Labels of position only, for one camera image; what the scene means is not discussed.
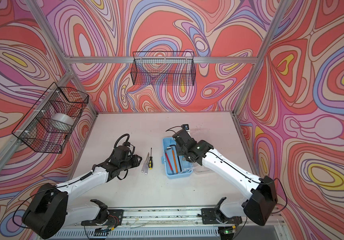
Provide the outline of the clear handle screwdriver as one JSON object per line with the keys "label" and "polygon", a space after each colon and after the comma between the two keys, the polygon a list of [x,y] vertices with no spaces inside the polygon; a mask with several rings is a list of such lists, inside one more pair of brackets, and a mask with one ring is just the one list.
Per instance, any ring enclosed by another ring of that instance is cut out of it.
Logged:
{"label": "clear handle screwdriver", "polygon": [[150,159],[150,153],[147,154],[146,160],[143,164],[142,167],[142,173],[147,175],[148,174],[148,170],[149,170],[149,159]]}

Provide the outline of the small yellow black screwdriver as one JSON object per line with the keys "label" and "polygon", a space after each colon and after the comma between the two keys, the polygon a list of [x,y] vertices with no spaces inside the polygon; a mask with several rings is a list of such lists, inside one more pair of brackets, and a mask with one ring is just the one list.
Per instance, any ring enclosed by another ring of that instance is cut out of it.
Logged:
{"label": "small yellow black screwdriver", "polygon": [[153,149],[151,148],[151,151],[150,151],[150,158],[149,158],[149,163],[148,163],[149,169],[152,169],[152,168],[153,168],[153,156],[152,156],[152,152],[153,152]]}

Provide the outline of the blue plastic tool box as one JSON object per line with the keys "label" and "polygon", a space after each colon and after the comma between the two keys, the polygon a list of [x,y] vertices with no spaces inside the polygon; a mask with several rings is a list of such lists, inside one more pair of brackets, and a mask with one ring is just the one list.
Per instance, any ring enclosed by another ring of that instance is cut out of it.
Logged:
{"label": "blue plastic tool box", "polygon": [[193,164],[177,153],[177,145],[172,137],[163,139],[163,149],[162,163],[168,179],[185,178],[193,173]]}

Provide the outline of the red handle tool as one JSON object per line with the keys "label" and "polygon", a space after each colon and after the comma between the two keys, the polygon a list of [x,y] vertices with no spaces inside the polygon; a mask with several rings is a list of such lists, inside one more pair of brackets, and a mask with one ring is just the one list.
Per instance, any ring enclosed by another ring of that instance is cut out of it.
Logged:
{"label": "red handle tool", "polygon": [[169,159],[169,157],[168,157],[167,152],[165,152],[165,157],[166,157],[167,162],[168,162],[168,164],[169,164],[169,166],[170,166],[170,169],[171,169],[172,174],[174,174],[173,167],[172,167],[172,164],[171,164],[171,162],[170,162],[170,159]]}

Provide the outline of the orange black screwdriver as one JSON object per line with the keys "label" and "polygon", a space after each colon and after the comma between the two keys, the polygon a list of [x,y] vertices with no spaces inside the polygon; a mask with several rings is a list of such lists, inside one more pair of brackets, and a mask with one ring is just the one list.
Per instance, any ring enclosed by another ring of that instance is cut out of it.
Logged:
{"label": "orange black screwdriver", "polygon": [[172,157],[173,157],[173,162],[174,162],[175,173],[178,174],[177,161],[176,161],[175,152],[173,148],[172,148]]}

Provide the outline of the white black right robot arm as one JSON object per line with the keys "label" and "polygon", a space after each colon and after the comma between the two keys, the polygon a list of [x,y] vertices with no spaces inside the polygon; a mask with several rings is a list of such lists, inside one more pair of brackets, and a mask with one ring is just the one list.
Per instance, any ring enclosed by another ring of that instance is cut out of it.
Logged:
{"label": "white black right robot arm", "polygon": [[243,195],[235,202],[220,199],[214,208],[215,219],[220,223],[233,217],[246,216],[253,223],[264,226],[278,202],[274,180],[269,176],[263,178],[247,172],[224,155],[212,144],[196,141],[190,133],[182,129],[172,138],[176,142],[177,151],[190,163],[198,163],[219,174],[233,184]]}

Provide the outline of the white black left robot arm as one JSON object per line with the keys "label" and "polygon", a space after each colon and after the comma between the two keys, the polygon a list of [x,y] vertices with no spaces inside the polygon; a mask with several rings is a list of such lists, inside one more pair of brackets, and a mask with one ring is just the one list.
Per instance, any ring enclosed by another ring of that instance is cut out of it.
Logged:
{"label": "white black left robot arm", "polygon": [[110,217],[106,204],[97,199],[81,205],[73,205],[73,201],[119,178],[121,172],[139,167],[142,160],[134,148],[118,146],[104,162],[93,165],[86,174],[62,184],[42,185],[23,214],[22,223],[42,239],[49,239],[61,228],[77,223],[105,225]]}

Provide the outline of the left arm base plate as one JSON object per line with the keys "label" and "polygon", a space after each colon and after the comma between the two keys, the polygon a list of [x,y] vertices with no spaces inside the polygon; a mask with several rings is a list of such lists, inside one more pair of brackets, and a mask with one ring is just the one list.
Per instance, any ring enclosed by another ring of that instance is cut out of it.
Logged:
{"label": "left arm base plate", "polygon": [[122,224],[124,210],[108,209],[98,213],[93,220],[82,221],[82,226],[107,226],[117,227]]}

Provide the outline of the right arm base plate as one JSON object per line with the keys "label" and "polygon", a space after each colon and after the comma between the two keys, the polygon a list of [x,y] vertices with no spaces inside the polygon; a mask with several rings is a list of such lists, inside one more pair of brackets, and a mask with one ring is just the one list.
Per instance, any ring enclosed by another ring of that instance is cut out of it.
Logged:
{"label": "right arm base plate", "polygon": [[205,225],[232,224],[238,226],[243,223],[242,217],[228,218],[220,210],[216,210],[215,208],[202,208],[198,216],[202,218],[202,222]]}

